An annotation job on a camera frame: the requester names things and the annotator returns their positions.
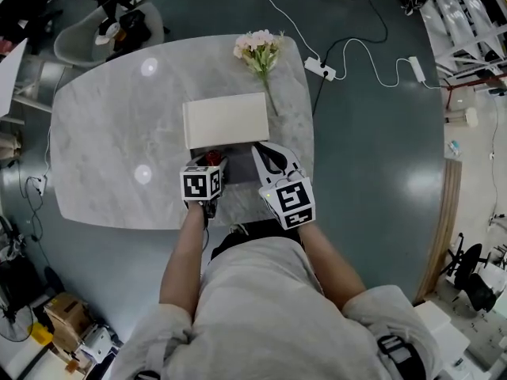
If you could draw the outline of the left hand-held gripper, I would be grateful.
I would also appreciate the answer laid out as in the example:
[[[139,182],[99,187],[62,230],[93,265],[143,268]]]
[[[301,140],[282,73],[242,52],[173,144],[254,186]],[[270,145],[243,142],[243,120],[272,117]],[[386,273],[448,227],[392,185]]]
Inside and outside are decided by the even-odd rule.
[[[204,207],[208,219],[213,219],[222,195],[223,184],[227,184],[229,158],[224,156],[219,166],[206,166],[205,156],[190,160],[180,171],[181,198],[185,203],[194,201]]]

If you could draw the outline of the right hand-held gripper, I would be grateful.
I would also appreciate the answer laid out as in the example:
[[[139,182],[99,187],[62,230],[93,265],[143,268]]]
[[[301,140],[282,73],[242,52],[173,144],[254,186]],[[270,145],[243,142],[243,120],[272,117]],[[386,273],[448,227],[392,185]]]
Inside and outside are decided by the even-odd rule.
[[[311,179],[303,174],[299,159],[285,146],[259,142],[251,147],[259,180],[259,195],[284,230],[291,230],[316,218]],[[290,173],[273,183],[276,173]]]

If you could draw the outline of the white box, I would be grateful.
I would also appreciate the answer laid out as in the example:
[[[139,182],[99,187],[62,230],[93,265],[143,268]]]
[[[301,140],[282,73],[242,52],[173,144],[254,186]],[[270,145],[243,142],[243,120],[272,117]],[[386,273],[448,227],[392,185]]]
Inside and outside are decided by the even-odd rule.
[[[451,318],[431,301],[416,306],[415,311],[435,339],[443,362],[448,365],[458,362],[470,341],[452,324]]]
[[[269,140],[264,93],[215,97],[183,104],[185,144],[192,157],[217,150],[228,158],[231,184],[258,178],[251,146]]]

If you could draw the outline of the person's left forearm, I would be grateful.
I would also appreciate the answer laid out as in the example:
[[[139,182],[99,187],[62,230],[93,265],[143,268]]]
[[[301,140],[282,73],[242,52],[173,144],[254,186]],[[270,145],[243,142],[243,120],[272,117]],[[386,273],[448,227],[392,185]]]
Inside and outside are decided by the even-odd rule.
[[[200,292],[204,240],[204,210],[190,202],[177,244],[162,276],[159,303],[174,305],[194,318]]]

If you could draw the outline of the person's right forearm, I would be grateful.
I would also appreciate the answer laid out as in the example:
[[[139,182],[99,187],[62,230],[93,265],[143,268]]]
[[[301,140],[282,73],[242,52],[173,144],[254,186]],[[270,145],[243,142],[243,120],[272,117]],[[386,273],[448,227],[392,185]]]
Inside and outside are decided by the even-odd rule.
[[[354,268],[315,223],[300,226],[298,234],[323,294],[339,310],[352,298],[366,291],[366,286]]]

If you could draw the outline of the cardboard box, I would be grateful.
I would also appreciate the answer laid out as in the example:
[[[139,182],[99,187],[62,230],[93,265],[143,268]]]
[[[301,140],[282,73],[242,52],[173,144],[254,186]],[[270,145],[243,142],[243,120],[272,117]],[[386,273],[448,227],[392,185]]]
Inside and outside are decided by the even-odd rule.
[[[72,294],[62,292],[44,306],[54,328],[52,343],[66,352],[74,352],[92,325],[88,306]]]

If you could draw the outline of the pink artificial flower bouquet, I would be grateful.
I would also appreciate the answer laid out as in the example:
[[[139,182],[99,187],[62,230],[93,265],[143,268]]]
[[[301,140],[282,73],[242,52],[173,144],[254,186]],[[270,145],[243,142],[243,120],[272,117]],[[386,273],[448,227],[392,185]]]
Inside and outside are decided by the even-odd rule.
[[[233,56],[243,61],[261,80],[276,116],[278,116],[278,111],[270,89],[269,75],[277,64],[283,38],[283,33],[275,35],[268,29],[258,30],[239,36],[233,48]]]

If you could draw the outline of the person's white shirt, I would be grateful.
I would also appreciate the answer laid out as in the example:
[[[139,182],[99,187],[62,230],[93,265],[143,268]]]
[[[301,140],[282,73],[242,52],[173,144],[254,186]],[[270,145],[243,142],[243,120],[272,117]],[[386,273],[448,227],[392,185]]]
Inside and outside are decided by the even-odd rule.
[[[262,238],[210,262],[194,314],[153,306],[110,380],[146,370],[161,380],[396,380],[378,345],[386,335],[415,347],[426,380],[441,370],[436,341],[400,288],[374,287],[337,308],[297,242]]]

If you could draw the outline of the black bag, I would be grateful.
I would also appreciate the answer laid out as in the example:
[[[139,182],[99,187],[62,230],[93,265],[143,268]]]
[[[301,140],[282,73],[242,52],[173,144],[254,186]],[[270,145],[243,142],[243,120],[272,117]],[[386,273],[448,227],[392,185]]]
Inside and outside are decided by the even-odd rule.
[[[146,26],[145,14],[135,9],[120,18],[120,28],[124,37],[118,42],[120,50],[134,51],[151,38],[151,31]]]

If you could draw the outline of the drink can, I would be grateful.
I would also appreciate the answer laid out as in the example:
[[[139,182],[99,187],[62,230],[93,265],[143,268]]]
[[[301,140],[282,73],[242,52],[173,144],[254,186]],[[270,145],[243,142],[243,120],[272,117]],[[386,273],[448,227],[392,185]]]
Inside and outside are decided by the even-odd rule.
[[[127,33],[121,28],[119,22],[111,24],[105,32],[105,37],[108,40],[114,40],[116,42],[124,40],[126,35]]]

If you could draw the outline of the white slim power strip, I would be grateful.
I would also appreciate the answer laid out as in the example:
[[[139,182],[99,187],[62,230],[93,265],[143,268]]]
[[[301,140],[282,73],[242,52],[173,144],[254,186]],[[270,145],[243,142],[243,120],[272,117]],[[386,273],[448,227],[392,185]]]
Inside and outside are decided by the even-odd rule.
[[[421,68],[421,64],[419,63],[419,60],[417,59],[416,56],[410,56],[408,58],[409,60],[409,63],[412,67],[412,70],[414,72],[414,75],[415,75],[415,78],[417,79],[417,81],[421,84],[423,84],[426,80],[426,77],[425,77],[425,74]]]

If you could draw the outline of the grey shell chair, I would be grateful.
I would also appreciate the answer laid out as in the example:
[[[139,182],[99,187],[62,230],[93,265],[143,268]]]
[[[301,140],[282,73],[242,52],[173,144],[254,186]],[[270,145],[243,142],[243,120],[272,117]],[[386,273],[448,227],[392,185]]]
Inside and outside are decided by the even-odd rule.
[[[138,9],[145,15],[144,23],[151,36],[132,51],[163,44],[168,29],[164,26],[159,11],[150,2],[138,6]],[[124,49],[115,51],[116,43],[112,40],[103,45],[96,44],[99,26],[107,18],[104,8],[99,6],[78,23],[65,28],[54,43],[56,57],[73,66],[93,68],[129,53],[129,50]]]

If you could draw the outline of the white bucket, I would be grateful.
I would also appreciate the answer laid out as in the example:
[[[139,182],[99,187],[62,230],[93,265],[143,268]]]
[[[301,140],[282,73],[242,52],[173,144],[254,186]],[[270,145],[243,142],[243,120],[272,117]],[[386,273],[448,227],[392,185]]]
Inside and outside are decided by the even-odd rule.
[[[473,107],[449,111],[444,114],[444,122],[452,127],[477,127],[477,111]]]

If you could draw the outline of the white folding table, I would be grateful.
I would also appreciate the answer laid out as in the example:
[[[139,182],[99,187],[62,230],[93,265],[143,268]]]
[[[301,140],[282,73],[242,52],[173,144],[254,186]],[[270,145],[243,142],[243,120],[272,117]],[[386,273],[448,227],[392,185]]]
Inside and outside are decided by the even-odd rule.
[[[51,107],[37,100],[45,61],[37,55],[26,54],[28,40],[22,40],[0,62],[0,122],[23,126],[24,120],[10,116],[11,104],[17,102],[43,112],[51,113]],[[32,81],[17,83],[23,61],[36,63],[36,74]]]

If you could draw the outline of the white metal shelving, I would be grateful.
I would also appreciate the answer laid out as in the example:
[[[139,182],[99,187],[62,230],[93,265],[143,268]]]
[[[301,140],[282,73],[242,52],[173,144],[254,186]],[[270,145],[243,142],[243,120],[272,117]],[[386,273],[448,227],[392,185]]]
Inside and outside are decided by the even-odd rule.
[[[442,74],[507,68],[507,0],[428,0],[420,13]]]

